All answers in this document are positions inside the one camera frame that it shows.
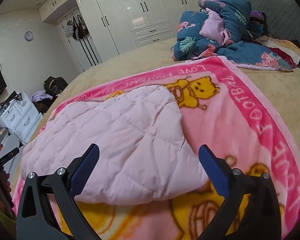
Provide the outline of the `pink quilted jacket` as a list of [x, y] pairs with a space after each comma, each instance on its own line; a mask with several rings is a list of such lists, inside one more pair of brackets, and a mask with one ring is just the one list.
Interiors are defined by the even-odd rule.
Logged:
[[72, 102], [26, 145], [20, 176], [52, 174], [96, 144], [100, 158], [80, 202], [139, 205], [177, 197], [208, 180], [181, 120], [174, 96], [160, 85]]

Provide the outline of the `purple clothes pile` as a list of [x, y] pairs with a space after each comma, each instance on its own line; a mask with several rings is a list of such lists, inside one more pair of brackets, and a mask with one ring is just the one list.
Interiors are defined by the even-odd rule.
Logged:
[[35, 92], [31, 98], [31, 101], [33, 103], [35, 102], [39, 102], [39, 101], [42, 101], [42, 100], [45, 100], [45, 99], [49, 99], [49, 100], [52, 100], [53, 97], [49, 94], [46, 93], [46, 91], [44, 90], [39, 90], [37, 92]]

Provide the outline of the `white drawer chest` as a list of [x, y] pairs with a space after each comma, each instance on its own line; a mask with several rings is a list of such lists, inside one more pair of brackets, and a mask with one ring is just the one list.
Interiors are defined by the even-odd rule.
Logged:
[[0, 115], [0, 124], [15, 134], [23, 144], [27, 144], [43, 118], [25, 91], [18, 99], [10, 101], [9, 106]]

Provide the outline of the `dark bag pile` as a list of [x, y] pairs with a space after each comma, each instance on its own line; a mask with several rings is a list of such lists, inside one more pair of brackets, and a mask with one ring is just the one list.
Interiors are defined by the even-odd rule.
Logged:
[[45, 99], [33, 103], [36, 109], [38, 109], [38, 112], [45, 114], [67, 86], [68, 83], [62, 77], [50, 76], [47, 80], [45, 80], [43, 90], [46, 91], [47, 94], [51, 95], [53, 99]]

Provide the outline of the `beige bed sheet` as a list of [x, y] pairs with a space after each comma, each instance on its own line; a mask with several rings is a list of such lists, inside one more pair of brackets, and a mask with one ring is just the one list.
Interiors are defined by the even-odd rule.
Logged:
[[[63, 101], [99, 84], [175, 64], [170, 47], [174, 40], [163, 40], [116, 56], [79, 74], [66, 87], [43, 117], [35, 138], [53, 110]], [[300, 69], [293, 72], [241, 69], [276, 108], [300, 151]]]

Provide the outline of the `hanging bags on door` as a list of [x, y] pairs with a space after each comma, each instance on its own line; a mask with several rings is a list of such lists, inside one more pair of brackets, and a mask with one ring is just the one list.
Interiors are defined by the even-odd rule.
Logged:
[[72, 19], [68, 19], [64, 32], [66, 37], [72, 37], [77, 41], [82, 40], [89, 34], [86, 23], [80, 14], [76, 14]]

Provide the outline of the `red white striped pillow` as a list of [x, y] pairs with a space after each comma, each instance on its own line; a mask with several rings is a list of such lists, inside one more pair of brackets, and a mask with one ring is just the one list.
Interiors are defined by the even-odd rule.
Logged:
[[266, 35], [260, 36], [256, 41], [281, 57], [292, 68], [296, 68], [300, 63], [300, 45], [298, 43]]

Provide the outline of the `white wardrobe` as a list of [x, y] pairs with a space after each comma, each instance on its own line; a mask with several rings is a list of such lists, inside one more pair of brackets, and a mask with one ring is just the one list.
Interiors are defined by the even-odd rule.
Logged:
[[[84, 72], [136, 48], [174, 38], [183, 12], [198, 0], [47, 0], [39, 9], [43, 22], [56, 22], [68, 50]], [[68, 19], [80, 14], [87, 37], [66, 37]]]

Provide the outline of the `blue floral quilt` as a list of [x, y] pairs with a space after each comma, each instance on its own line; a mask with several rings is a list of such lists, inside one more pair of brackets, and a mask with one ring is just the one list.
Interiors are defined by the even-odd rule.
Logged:
[[183, 12], [171, 48], [175, 61], [224, 56], [240, 68], [291, 72], [281, 57], [256, 41], [267, 36], [266, 14], [248, 0], [199, 0], [198, 11]]

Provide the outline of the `grey upholstered headboard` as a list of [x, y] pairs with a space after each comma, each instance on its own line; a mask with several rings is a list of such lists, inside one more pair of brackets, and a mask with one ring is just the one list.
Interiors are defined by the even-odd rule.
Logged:
[[300, 8], [295, 0], [248, 0], [251, 8], [266, 14], [267, 33], [300, 45]]

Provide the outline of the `round wall clock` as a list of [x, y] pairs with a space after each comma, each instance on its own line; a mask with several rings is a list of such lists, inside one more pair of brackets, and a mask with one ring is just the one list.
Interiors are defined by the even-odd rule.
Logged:
[[34, 38], [34, 35], [31, 31], [27, 31], [24, 35], [26, 41], [31, 42]]

